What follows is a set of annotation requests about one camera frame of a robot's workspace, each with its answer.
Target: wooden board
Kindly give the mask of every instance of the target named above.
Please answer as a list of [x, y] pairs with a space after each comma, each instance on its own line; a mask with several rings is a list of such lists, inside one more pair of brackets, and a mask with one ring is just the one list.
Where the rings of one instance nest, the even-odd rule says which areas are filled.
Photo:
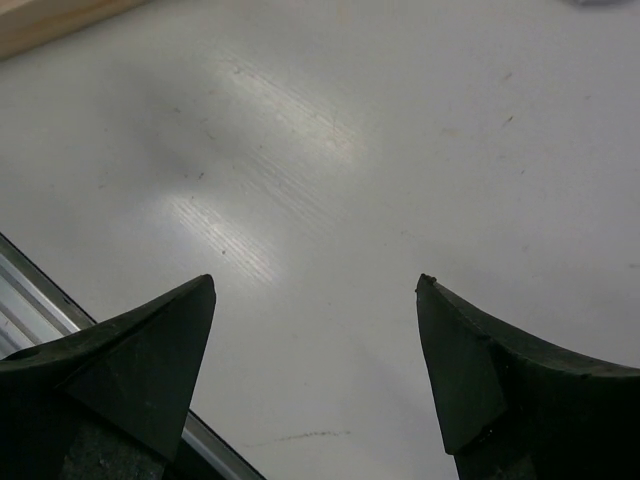
[[0, 59], [148, 0], [0, 0]]

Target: white tabletop surface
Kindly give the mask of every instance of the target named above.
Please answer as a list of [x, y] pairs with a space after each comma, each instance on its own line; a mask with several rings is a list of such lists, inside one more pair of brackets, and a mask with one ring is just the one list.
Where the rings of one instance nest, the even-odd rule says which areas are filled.
[[98, 319], [200, 273], [270, 480], [455, 479], [420, 273], [640, 366], [640, 3], [156, 1], [0, 65], [0, 230]]

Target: wooden plank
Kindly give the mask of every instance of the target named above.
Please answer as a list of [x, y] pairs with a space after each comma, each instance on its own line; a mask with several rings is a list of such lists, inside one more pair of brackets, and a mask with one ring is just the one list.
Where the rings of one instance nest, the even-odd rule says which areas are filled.
[[148, 0], [0, 0], [0, 59], [5, 59]]

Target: scratched white surface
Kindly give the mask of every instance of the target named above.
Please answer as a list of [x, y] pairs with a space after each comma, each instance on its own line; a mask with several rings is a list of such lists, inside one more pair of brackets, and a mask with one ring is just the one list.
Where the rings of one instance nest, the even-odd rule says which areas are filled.
[[98, 319], [213, 274], [193, 407], [268, 478], [454, 479], [421, 272], [640, 366], [639, 14], [155, 2], [0, 66], [0, 230]]

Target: black robotic claw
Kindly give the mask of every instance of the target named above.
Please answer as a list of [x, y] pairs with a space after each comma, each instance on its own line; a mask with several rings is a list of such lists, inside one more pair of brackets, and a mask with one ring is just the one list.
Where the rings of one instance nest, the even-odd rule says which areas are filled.
[[637, 479], [640, 370], [512, 327], [423, 275], [418, 321], [461, 480]]
[[213, 280], [0, 362], [0, 478], [162, 478], [211, 328]]

